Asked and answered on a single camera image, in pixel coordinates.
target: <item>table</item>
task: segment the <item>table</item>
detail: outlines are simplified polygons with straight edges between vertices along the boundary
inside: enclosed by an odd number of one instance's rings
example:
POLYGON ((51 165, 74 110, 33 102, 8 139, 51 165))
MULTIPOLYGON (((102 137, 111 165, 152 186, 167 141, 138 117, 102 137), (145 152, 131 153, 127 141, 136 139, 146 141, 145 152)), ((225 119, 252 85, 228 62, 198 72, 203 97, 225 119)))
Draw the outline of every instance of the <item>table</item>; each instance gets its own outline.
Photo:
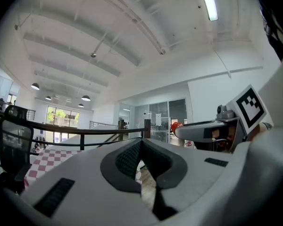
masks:
POLYGON ((46 150, 42 151, 34 160, 32 166, 24 177, 25 187, 33 184, 36 179, 43 176, 47 171, 50 171, 54 167, 58 166, 68 158, 81 151, 57 151, 46 150))

